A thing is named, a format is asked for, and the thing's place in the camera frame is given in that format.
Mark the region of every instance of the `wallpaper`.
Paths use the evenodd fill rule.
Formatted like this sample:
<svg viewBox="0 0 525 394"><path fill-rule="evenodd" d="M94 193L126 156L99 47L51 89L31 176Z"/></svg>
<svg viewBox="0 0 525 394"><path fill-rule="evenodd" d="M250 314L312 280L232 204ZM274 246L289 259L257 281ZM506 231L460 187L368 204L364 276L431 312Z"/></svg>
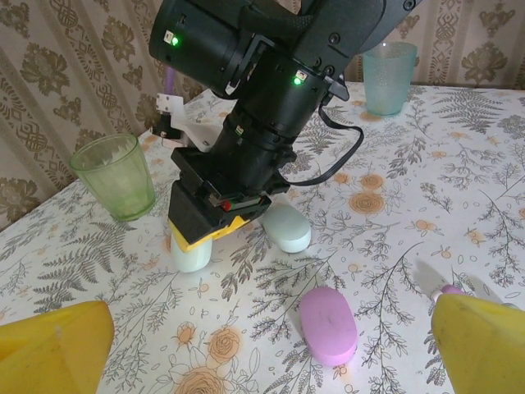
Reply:
<svg viewBox="0 0 525 394"><path fill-rule="evenodd" d="M155 123L165 69L148 37L161 2L0 0L0 229L75 179L77 149ZM427 0L388 40L418 46L415 83L525 89L520 5ZM348 79L361 80L362 68L354 59ZM191 99L203 87L178 75L174 90Z"/></svg>

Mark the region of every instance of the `table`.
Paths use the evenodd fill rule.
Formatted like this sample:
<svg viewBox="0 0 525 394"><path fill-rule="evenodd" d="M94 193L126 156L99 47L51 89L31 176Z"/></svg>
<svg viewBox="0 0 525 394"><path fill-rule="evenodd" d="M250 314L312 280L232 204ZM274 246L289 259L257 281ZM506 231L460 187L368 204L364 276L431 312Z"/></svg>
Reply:
<svg viewBox="0 0 525 394"><path fill-rule="evenodd" d="M452 393L430 330L430 293L453 283L525 309L525 93L414 86L402 114L366 112L363 87L331 118L363 127L362 148L328 182L292 188L312 223L297 255L257 223L213 246L212 262L174 270L170 150L141 137L158 202L115 222L77 181L0 235L0 323L105 300L115 340L99 393ZM216 122L232 103L207 91L187 105ZM288 179L318 174L356 135L315 116ZM298 303L332 286L355 313L359 346L324 368L305 347Z"/></svg>

